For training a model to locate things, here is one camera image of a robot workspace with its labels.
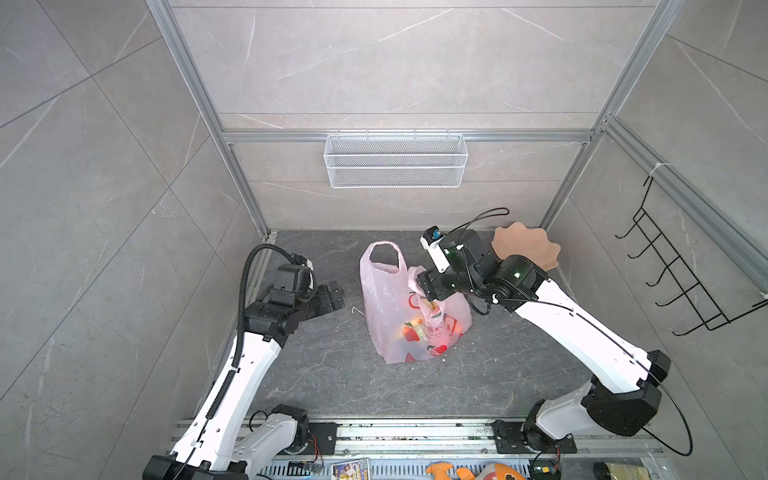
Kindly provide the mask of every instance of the bag handle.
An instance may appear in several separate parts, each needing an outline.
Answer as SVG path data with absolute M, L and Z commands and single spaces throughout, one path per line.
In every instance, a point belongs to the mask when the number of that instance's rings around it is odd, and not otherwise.
M 362 258 L 365 260 L 368 260 L 368 262 L 370 263 L 371 253 L 373 252 L 373 249 L 376 248 L 378 245 L 390 245 L 392 246 L 392 248 L 395 249 L 395 252 L 397 252 L 398 272 L 402 272 L 403 270 L 406 270 L 408 268 L 406 266 L 406 259 L 402 256 L 402 252 L 400 251 L 400 247 L 397 246 L 397 243 L 390 242 L 388 240 L 380 240 L 378 242 L 373 242 L 370 245 L 368 245 L 368 248 L 366 249 L 366 252 L 362 255 Z

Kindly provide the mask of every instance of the black wire rack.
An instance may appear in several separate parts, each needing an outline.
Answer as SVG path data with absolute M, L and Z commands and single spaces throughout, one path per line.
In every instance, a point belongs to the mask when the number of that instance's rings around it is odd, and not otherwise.
M 647 185 L 647 188 L 645 190 L 645 195 L 643 196 L 643 202 L 640 204 L 640 208 L 637 209 L 637 212 L 635 213 L 635 215 L 632 216 L 632 220 L 633 220 L 632 227 L 630 227 L 630 229 L 624 235 L 621 235 L 621 236 L 614 235 L 614 236 L 616 238 L 618 238 L 618 239 L 625 238 L 627 235 L 630 234 L 630 232 L 632 230 L 637 228 L 643 234 L 643 236 L 645 237 L 645 240 L 648 241 L 648 245 L 646 245 L 646 247 L 643 249 L 643 251 L 641 251 L 638 255 L 635 255 L 635 256 L 627 255 L 627 257 L 629 257 L 631 259 L 638 258 L 640 255 L 645 253 L 650 248 L 650 249 L 653 249 L 654 252 L 656 252 L 656 254 L 658 255 L 659 259 L 664 264 L 664 269 L 661 271 L 661 275 L 659 275 L 659 278 L 656 280 L 656 282 L 654 282 L 654 283 L 646 282 L 645 284 L 648 285 L 648 286 L 656 286 L 656 285 L 659 284 L 659 282 L 661 281 L 662 277 L 664 277 L 664 274 L 666 272 L 669 272 L 670 275 L 672 276 L 672 279 L 674 280 L 674 282 L 677 284 L 677 286 L 680 288 L 680 291 L 681 291 L 681 293 L 679 295 L 675 296 L 672 300 L 670 300 L 670 301 L 668 301 L 666 303 L 658 303 L 658 302 L 656 302 L 656 305 L 658 305 L 658 306 L 667 306 L 667 305 L 672 304 L 672 302 L 675 302 L 678 299 L 680 299 L 682 297 L 685 297 L 685 299 L 688 300 L 688 303 L 690 304 L 690 306 L 694 309 L 694 312 L 696 312 L 696 315 L 699 317 L 700 323 L 698 325 L 696 325 L 694 328 L 689 329 L 688 331 L 683 332 L 683 333 L 677 333 L 677 332 L 672 332 L 672 333 L 674 335 L 676 335 L 676 336 L 683 336 L 683 335 L 687 335 L 688 333 L 693 332 L 696 329 L 701 328 L 702 326 L 706 327 L 707 330 L 709 330 L 709 331 L 717 330 L 721 326 L 728 325 L 729 323 L 732 323 L 733 321 L 738 320 L 739 318 L 741 318 L 743 316 L 749 315 L 750 313 L 754 312 L 755 310 L 763 308 L 765 305 L 768 305 L 768 298 L 766 298 L 766 299 L 761 300 L 758 303 L 755 303 L 754 305 L 752 305 L 750 310 L 747 310 L 746 312 L 742 313 L 741 315 L 735 316 L 734 318 L 728 318 L 728 315 L 726 315 L 723 312 L 723 310 L 717 304 L 717 302 L 712 297 L 712 295 L 709 293 L 707 288 L 701 283 L 701 281 L 699 280 L 699 277 L 696 275 L 696 273 L 690 268 L 690 266 L 688 266 L 688 262 L 686 262 L 685 259 L 680 255 L 680 253 L 677 251 L 677 248 L 675 248 L 675 246 L 672 244 L 672 242 L 670 242 L 669 238 L 667 238 L 667 236 L 664 234 L 664 232 L 661 231 L 661 228 L 659 228 L 659 226 L 656 225 L 656 222 L 654 221 L 654 219 L 645 210 L 645 200 L 648 198 L 648 192 L 650 191 L 650 186 L 651 186 L 651 184 L 653 182 L 654 182 L 654 179 L 652 177 L 646 178 L 645 182 L 643 182 L 643 186 L 645 187 Z M 640 225 L 640 221 L 643 220 L 644 218 L 647 218 L 654 225 L 656 230 L 659 232 L 653 239 L 650 238 L 648 233 L 645 230 L 643 230 L 643 227 Z M 670 260 L 669 262 L 664 260 L 664 257 L 661 256 L 661 253 L 659 252 L 659 250 L 656 247 L 656 242 L 659 239 L 664 239 L 667 242 L 667 245 L 669 245 L 669 247 L 672 249 L 672 251 L 674 251 L 674 258 L 672 260 Z M 675 275 L 675 273 L 672 271 L 671 267 L 675 263 L 682 263 L 685 266 L 685 268 L 688 270 L 690 275 L 695 280 L 693 285 L 689 286 L 688 288 L 683 287 L 683 284 L 682 284 L 682 282 L 680 282 L 680 279 L 678 279 L 677 276 Z M 704 291 L 704 293 L 709 297 L 709 299 L 712 301 L 712 304 L 714 305 L 716 313 L 714 314 L 714 316 L 711 316 L 709 319 L 706 319 L 706 320 L 704 319 L 704 317 L 701 315 L 701 311 L 699 311 L 699 309 L 697 308 L 696 303 L 688 296 L 688 293 L 690 293 L 691 290 L 693 290 L 696 287 L 701 288 Z M 722 318 L 721 322 L 714 323 L 714 324 L 711 323 L 713 320 L 720 319 L 720 318 Z

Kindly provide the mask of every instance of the orange plush toy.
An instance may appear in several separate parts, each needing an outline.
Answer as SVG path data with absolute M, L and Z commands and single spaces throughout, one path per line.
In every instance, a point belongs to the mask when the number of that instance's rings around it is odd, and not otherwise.
M 435 476 L 435 480 L 451 480 L 448 476 L 448 470 L 453 468 L 453 465 L 447 462 L 435 463 L 427 467 L 427 473 L 431 473 Z M 494 463 L 485 467 L 480 475 L 475 477 L 468 468 L 459 468 L 456 470 L 456 475 L 461 480 L 526 480 L 523 475 L 520 475 L 514 468 L 504 465 L 502 463 Z

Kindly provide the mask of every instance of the black cable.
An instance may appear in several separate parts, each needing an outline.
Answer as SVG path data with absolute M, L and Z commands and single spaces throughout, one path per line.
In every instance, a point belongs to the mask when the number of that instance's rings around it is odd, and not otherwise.
M 315 297 L 315 293 L 317 293 L 317 279 L 315 278 L 315 271 L 310 268 L 310 283 L 314 285 L 312 289 L 310 289 L 310 294 L 306 297 L 297 296 L 296 300 L 299 300 L 301 303 L 308 303 L 311 299 Z
M 506 211 L 507 211 L 507 213 L 506 213 L 506 214 L 493 214 L 493 215 L 488 215 L 487 217 L 482 217 L 483 215 L 485 215 L 485 214 L 489 214 L 489 213 L 491 213 L 491 212 L 495 212 L 496 210 L 506 210 Z M 483 212 L 483 213 L 479 214 L 477 217 L 475 217 L 475 218 L 471 219 L 469 222 L 467 222 L 467 223 L 462 223 L 462 224 L 461 224 L 461 225 L 459 225 L 458 227 L 456 227 L 456 228 L 454 228 L 453 230 L 449 231 L 449 232 L 448 232 L 448 233 L 445 235 L 445 237 L 447 237 L 448 235 L 450 235 L 451 233 L 455 232 L 456 230 L 458 230 L 458 229 L 459 229 L 459 228 L 461 228 L 461 227 L 469 227 L 469 225 L 472 225 L 472 224 L 473 224 L 474 222 L 476 222 L 477 220 L 484 220 L 484 219 L 486 219 L 486 218 L 490 218 L 490 217 L 503 217 L 504 215 L 509 215 L 509 209 L 508 209 L 507 207 L 496 207 L 496 208 L 492 208 L 492 209 L 490 209 L 490 210 L 486 210 L 485 212 Z
M 473 309 L 479 315 L 486 316 L 486 315 L 488 315 L 491 312 L 491 306 L 490 305 L 488 305 L 488 309 L 485 312 L 481 312 L 480 309 L 478 307 L 476 307 L 475 304 L 472 303 L 472 301 L 466 295 L 464 295 L 464 297 L 467 299 L 467 303 L 469 303 L 469 308 Z
M 544 453 L 544 450 L 541 450 L 539 453 L 536 454 L 536 456 L 531 460 L 531 467 L 534 463 L 536 463 L 536 460 L 541 456 L 541 454 Z M 558 465 L 560 465 L 560 446 L 558 445 L 558 460 L 557 462 L 553 462 L 551 459 L 549 462 L 552 464 L 552 468 L 557 469 Z
M 506 210 L 506 213 L 504 213 L 504 214 L 485 215 L 485 214 L 489 214 L 491 212 L 495 212 L 496 210 Z M 450 235 L 451 233 L 455 232 L 459 228 L 464 227 L 464 230 L 462 230 L 462 232 L 458 235 L 458 237 L 456 237 L 456 242 L 457 243 L 461 242 L 462 241 L 462 235 L 464 235 L 464 232 L 466 232 L 467 229 L 469 228 L 469 226 L 472 225 L 477 220 L 484 220 L 486 218 L 491 218 L 491 217 L 503 217 L 504 215 L 509 215 L 509 209 L 507 207 L 496 207 L 496 208 L 492 208 L 490 210 L 486 210 L 485 212 L 479 214 L 477 217 L 471 219 L 469 222 L 462 223 L 458 227 L 454 228 L 453 230 L 448 232 L 445 236 L 447 237 L 448 235 Z M 466 266 L 466 268 L 467 268 L 467 276 L 469 277 L 469 286 L 472 288 L 472 292 L 476 293 L 477 292 L 477 288 L 475 287 L 475 281 L 472 279 L 472 274 L 469 272 L 469 262 L 467 261 L 467 253 L 464 251 L 464 247 L 463 246 L 462 246 L 462 255 L 464 256 L 464 266 Z
M 205 418 L 209 420 L 216 415 L 219 406 L 224 400 L 224 396 L 227 394 L 227 390 L 229 390 L 230 385 L 232 384 L 232 380 L 235 378 L 235 373 L 237 373 L 238 367 L 240 366 L 240 357 L 243 356 L 243 344 L 245 343 L 245 297 L 248 287 L 248 275 L 250 274 L 250 265 L 253 263 L 253 258 L 256 257 L 256 254 L 261 250 L 274 250 L 283 257 L 286 257 L 292 264 L 297 265 L 298 260 L 294 260 L 288 252 L 271 243 L 256 245 L 253 250 L 248 253 L 248 258 L 246 258 L 245 265 L 243 265 L 243 275 L 240 278 L 240 295 L 237 298 L 237 338 L 235 341 L 235 353 L 232 358 L 232 368 L 227 372 L 227 376 L 224 377 L 224 381 L 221 384 L 221 388 L 219 388 L 219 392 L 216 394 L 216 398 L 210 404 L 210 408 L 205 414 Z
M 203 424 L 203 428 L 200 429 L 200 434 L 197 436 L 197 440 L 195 440 L 195 443 L 198 443 L 200 441 L 200 438 L 202 438 L 203 433 L 205 432 L 205 427 L 208 425 L 208 420 L 210 420 L 210 419 L 206 419 L 205 420 L 205 423 Z M 183 472 L 184 469 L 187 467 L 187 465 L 189 464 L 190 460 L 192 459 L 192 455 L 194 455 L 194 451 L 195 450 L 197 450 L 197 447 L 196 446 L 192 447 L 192 452 L 190 452 L 190 456 L 188 456 L 187 459 L 184 460 L 184 464 L 181 466 L 179 471 L 176 472 L 176 475 L 174 475 L 174 480 L 179 478 L 179 475 L 181 475 L 181 472 Z
M 256 416 L 256 414 L 257 414 L 258 412 L 262 412 L 262 413 L 264 414 L 264 420 L 266 420 L 266 418 L 269 416 L 269 415 L 267 415 L 267 413 L 266 413 L 266 412 L 264 412 L 263 410 L 257 410 L 257 411 L 255 411 L 255 412 L 254 412 L 254 413 L 253 413 L 253 414 L 250 416 L 250 418 L 248 419 L 248 429 L 249 429 L 251 432 L 253 431 L 253 427 L 251 427 L 251 426 L 250 426 L 250 423 L 253 421 L 253 417 L 255 417 L 255 416 Z
M 604 336 L 605 336 L 607 339 L 609 339 L 611 342 L 613 342 L 613 343 L 614 343 L 614 345 L 616 345 L 617 347 L 619 347 L 619 348 L 620 348 L 620 349 L 621 349 L 621 350 L 622 350 L 624 353 L 626 353 L 626 354 L 627 354 L 627 355 L 628 355 L 628 356 L 629 356 L 631 359 L 633 359 L 633 360 L 635 359 L 634 355 L 632 355 L 631 353 L 629 353 L 629 351 L 628 351 L 627 349 L 625 349 L 625 348 L 624 348 L 624 346 L 622 346 L 622 345 L 621 345 L 619 342 L 617 342 L 617 341 L 616 341 L 616 340 L 615 340 L 613 337 L 611 337 L 611 336 L 610 336 L 610 335 L 608 335 L 606 332 L 604 332 L 604 331 L 603 331 L 603 329 L 601 329 L 600 327 L 598 327 L 598 326 L 597 326 L 597 325 L 595 325 L 594 323 L 590 322 L 590 321 L 589 321 L 587 318 L 585 318 L 585 317 L 584 317 L 583 315 L 581 315 L 579 312 L 575 312 L 573 309 L 571 309 L 571 308 L 568 308 L 568 307 L 566 307 L 565 305 L 559 305 L 559 304 L 557 304 L 557 303 L 550 303 L 550 302 L 542 302 L 542 301 L 540 301 L 540 300 L 509 299 L 509 298 L 507 298 L 507 299 L 497 299 L 497 300 L 499 300 L 499 301 L 502 301 L 502 300 L 510 300 L 510 301 L 516 301 L 516 302 L 543 303 L 544 305 L 559 306 L 560 308 L 562 308 L 562 309 L 566 309 L 567 311 L 569 311 L 569 312 L 571 312 L 571 313 L 573 313 L 573 314 L 577 315 L 579 318 L 581 318 L 582 320 L 584 320 L 586 323 L 589 323 L 589 324 L 590 324 L 590 325 L 591 325 L 591 326 L 592 326 L 594 329 L 596 329 L 598 332 L 602 333 L 602 334 L 603 334 L 603 335 L 604 335 Z M 687 457 L 687 456 L 690 456 L 690 454 L 692 454 L 692 453 L 694 452 L 694 437 L 693 437 L 693 435 L 691 435 L 691 432 L 690 432 L 690 426 L 688 425 L 688 421 L 687 421 L 687 419 L 685 418 L 685 415 L 683 414 L 683 410 L 682 410 L 682 409 L 680 408 L 680 406 L 677 404 L 677 401 L 675 401 L 674 397 L 672 396 L 672 394 L 670 394 L 669 390 L 667 390 L 667 387 L 665 387 L 665 386 L 664 386 L 664 384 L 663 384 L 663 383 L 662 383 L 662 382 L 661 382 L 661 381 L 660 381 L 660 380 L 659 380 L 659 379 L 658 379 L 658 378 L 657 378 L 657 377 L 656 377 L 656 376 L 655 376 L 655 375 L 654 375 L 654 374 L 653 374 L 653 373 L 652 373 L 652 372 L 651 372 L 649 369 L 645 368 L 645 365 L 643 365 L 643 364 L 642 364 L 642 363 L 640 363 L 640 362 L 637 362 L 637 364 L 638 364 L 638 365 L 639 365 L 639 366 L 640 366 L 640 367 L 641 367 L 643 370 L 645 370 L 645 371 L 648 373 L 648 375 L 652 376 L 652 377 L 654 378 L 654 380 L 656 380 L 656 384 L 658 384 L 658 385 L 661 387 L 661 389 L 662 389 L 662 390 L 664 390 L 664 393 L 666 393 L 666 394 L 667 394 L 667 396 L 669 397 L 669 399 L 672 401 L 672 404 L 674 405 L 675 409 L 677 409 L 677 413 L 679 413 L 679 414 L 680 414 L 680 419 L 681 419 L 681 420 L 683 420 L 683 425 L 685 425 L 685 430 L 686 430 L 686 433 L 688 434 L 688 445 L 689 445 L 689 447 L 688 447 L 688 452 L 686 452 L 686 453 L 682 453 L 682 452 L 680 452 L 679 450 L 673 449 L 672 447 L 670 447 L 670 446 L 669 446 L 669 444 L 668 444 L 668 443 L 666 443 L 664 440 L 662 440 L 662 439 L 658 438 L 658 437 L 657 437 L 657 436 L 656 436 L 656 435 L 655 435 L 655 434 L 654 434 L 654 433 L 653 433 L 651 430 L 648 430 L 648 429 L 646 429 L 645 427 L 642 427 L 643 431 L 644 431 L 644 432 L 646 432 L 648 435 L 650 435 L 650 436 L 654 437 L 654 438 L 655 438 L 655 439 L 656 439 L 656 440 L 657 440 L 657 441 L 658 441 L 658 442 L 659 442 L 661 445 L 664 445 L 665 447 L 667 447 L 668 449 L 670 449 L 672 452 L 675 452 L 675 453 L 677 453 L 678 455 L 682 455 L 683 457 Z

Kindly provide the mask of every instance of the mounting plate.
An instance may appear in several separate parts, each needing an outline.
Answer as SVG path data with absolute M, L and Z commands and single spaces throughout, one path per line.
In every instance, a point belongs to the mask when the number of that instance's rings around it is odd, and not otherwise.
M 323 455 L 333 455 L 336 451 L 336 433 L 339 424 L 333 422 L 310 422 L 310 433 L 317 439 L 317 446 Z
M 523 422 L 505 422 L 496 420 L 491 424 L 496 441 L 496 451 L 498 453 L 531 453 L 531 450 L 525 446 L 522 433 Z M 576 453 L 576 443 L 573 435 L 568 435 L 562 440 L 556 442 L 550 449 L 544 453 L 557 453 L 558 446 L 560 453 Z

